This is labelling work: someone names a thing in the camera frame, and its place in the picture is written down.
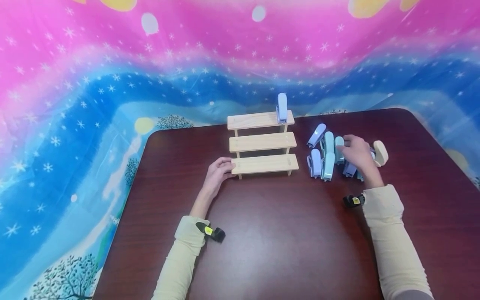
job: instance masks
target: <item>wooden shelf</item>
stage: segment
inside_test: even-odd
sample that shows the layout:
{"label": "wooden shelf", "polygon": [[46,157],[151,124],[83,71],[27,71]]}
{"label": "wooden shelf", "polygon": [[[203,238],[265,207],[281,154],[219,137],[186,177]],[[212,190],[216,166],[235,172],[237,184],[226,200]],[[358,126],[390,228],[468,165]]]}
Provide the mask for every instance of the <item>wooden shelf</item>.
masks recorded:
{"label": "wooden shelf", "polygon": [[233,158],[232,163],[236,165],[232,174],[238,175],[282,171],[288,171],[290,175],[299,169],[295,154]]}
{"label": "wooden shelf", "polygon": [[230,138],[230,152],[290,149],[297,142],[293,132],[236,136]]}
{"label": "wooden shelf", "polygon": [[278,124],[275,111],[227,117],[228,130],[285,126],[292,124],[295,124],[295,119],[293,118],[291,110],[287,111],[287,122],[285,124]]}

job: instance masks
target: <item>table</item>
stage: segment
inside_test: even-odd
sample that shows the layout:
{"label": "table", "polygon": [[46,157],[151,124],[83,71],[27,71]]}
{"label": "table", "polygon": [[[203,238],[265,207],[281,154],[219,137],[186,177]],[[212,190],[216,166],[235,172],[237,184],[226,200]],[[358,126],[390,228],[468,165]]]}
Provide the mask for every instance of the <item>table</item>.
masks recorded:
{"label": "table", "polygon": [[[299,171],[225,182],[208,218],[227,237],[204,246],[188,299],[382,298],[361,208],[342,205],[362,183],[339,168],[331,182],[309,177],[305,144],[319,122],[335,135],[386,145],[390,160],[381,173],[402,199],[436,299],[480,295],[480,193],[411,113],[388,109],[297,118],[289,131]],[[207,166],[230,155],[230,136],[226,125],[152,134],[95,299],[150,299],[178,222]]]}

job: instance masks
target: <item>right hand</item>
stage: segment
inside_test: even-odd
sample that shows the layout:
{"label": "right hand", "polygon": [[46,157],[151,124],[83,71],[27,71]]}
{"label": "right hand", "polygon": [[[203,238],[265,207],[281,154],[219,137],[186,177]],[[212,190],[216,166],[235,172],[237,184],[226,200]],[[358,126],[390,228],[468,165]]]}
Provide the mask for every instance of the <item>right hand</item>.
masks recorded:
{"label": "right hand", "polygon": [[377,166],[370,153],[370,145],[361,137],[347,134],[343,137],[345,146],[337,146],[345,160],[353,164],[362,173]]}

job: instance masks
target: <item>beige sleeve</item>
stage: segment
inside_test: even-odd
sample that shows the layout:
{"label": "beige sleeve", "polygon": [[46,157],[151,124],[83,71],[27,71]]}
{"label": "beige sleeve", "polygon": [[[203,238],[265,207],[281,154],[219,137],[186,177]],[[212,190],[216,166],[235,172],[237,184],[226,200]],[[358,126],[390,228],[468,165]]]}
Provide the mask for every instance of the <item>beige sleeve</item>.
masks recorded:
{"label": "beige sleeve", "polygon": [[385,300],[418,290],[432,296],[415,247],[403,225],[403,204],[393,185],[365,190],[363,213],[372,233]]}
{"label": "beige sleeve", "polygon": [[184,216],[177,231],[160,277],[156,283],[152,300],[184,300],[192,281],[195,259],[205,244],[205,235],[195,225],[209,221],[192,216]]}

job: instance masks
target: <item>yellow circle print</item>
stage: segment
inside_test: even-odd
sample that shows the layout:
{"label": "yellow circle print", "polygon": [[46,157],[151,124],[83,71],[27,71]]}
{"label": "yellow circle print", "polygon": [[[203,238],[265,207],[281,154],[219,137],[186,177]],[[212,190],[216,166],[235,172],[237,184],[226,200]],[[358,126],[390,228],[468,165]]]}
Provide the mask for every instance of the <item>yellow circle print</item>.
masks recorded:
{"label": "yellow circle print", "polygon": [[119,12],[128,12],[131,11],[135,5],[137,5],[137,0],[101,0],[103,4],[107,5],[113,10]]}

